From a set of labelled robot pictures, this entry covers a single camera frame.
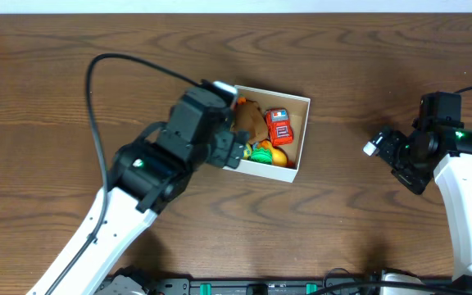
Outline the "yellow ball blue letters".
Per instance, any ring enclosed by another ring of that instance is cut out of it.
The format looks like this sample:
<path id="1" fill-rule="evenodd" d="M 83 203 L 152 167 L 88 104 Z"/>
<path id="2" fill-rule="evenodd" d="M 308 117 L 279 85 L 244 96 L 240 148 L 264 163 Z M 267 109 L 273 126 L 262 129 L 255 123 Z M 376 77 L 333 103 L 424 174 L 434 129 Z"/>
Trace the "yellow ball blue letters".
<path id="1" fill-rule="evenodd" d="M 252 154 L 252 145 L 247 143 L 243 149 L 243 159 L 247 160 Z"/>

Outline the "orange rubber duck blue cap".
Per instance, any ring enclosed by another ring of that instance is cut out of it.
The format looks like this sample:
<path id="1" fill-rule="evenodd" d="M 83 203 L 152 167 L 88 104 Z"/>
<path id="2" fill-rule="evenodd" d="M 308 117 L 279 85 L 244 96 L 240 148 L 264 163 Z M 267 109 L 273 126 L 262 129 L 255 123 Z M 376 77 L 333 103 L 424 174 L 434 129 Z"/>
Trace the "orange rubber duck blue cap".
<path id="1" fill-rule="evenodd" d="M 273 166 L 279 166 L 284 168 L 293 168 L 294 162 L 290 161 L 287 154 L 280 148 L 274 147 L 272 142 L 264 140 L 253 145 L 252 150 L 257 148 L 267 148 L 271 151 L 273 157 Z"/>

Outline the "red toy car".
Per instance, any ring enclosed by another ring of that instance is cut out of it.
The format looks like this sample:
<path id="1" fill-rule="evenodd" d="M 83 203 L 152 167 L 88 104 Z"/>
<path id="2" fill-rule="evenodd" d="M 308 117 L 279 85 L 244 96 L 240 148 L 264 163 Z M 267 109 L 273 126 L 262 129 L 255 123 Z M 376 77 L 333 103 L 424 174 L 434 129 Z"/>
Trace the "red toy car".
<path id="1" fill-rule="evenodd" d="M 287 145 L 293 142 L 293 130 L 286 109 L 269 109 L 265 113 L 265 122 L 273 146 Z"/>

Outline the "brown plush capybara toy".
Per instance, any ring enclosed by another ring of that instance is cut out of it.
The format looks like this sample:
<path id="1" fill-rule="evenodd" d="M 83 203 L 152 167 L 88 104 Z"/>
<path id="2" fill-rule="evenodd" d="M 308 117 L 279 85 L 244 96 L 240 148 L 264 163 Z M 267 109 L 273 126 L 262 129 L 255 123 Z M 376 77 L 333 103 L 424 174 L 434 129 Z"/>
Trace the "brown plush capybara toy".
<path id="1" fill-rule="evenodd" d="M 237 99 L 232 130 L 247 131 L 250 144 L 268 138 L 268 127 L 258 102 L 248 100 L 244 96 Z"/>

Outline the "green plastic turbine toy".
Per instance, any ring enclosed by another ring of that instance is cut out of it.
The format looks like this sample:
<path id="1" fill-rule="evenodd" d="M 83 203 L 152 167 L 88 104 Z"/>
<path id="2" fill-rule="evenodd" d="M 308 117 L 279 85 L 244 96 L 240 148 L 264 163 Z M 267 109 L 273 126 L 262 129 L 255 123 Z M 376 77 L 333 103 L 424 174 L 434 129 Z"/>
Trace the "green plastic turbine toy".
<path id="1" fill-rule="evenodd" d="M 249 157 L 249 160 L 253 162 L 261 163 L 261 164 L 266 164 L 266 165 L 273 164 L 273 157 L 272 157 L 271 151 L 263 147 L 254 149 L 252 151 L 251 156 Z"/>

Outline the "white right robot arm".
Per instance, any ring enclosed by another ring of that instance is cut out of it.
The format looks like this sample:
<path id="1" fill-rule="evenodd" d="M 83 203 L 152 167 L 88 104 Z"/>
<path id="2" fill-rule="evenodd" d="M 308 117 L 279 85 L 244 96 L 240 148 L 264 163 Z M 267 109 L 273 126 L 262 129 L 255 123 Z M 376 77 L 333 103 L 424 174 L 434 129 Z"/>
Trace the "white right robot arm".
<path id="1" fill-rule="evenodd" d="M 363 147 L 392 175 L 420 195 L 434 182 L 442 195 L 454 257 L 453 291 L 472 294 L 472 131 L 437 125 L 409 136 L 389 127 Z"/>

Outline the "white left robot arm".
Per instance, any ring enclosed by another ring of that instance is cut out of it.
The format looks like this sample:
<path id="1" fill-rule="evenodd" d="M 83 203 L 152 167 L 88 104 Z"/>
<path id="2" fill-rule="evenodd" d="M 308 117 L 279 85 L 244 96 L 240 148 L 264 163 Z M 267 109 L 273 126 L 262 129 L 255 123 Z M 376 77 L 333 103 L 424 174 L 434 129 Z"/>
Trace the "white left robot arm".
<path id="1" fill-rule="evenodd" d="M 167 122 L 150 124 L 121 147 L 84 221 L 30 293 L 94 293 L 201 165 L 237 168 L 248 139 L 231 129 L 237 100 L 234 86 L 204 80 L 184 93 Z"/>

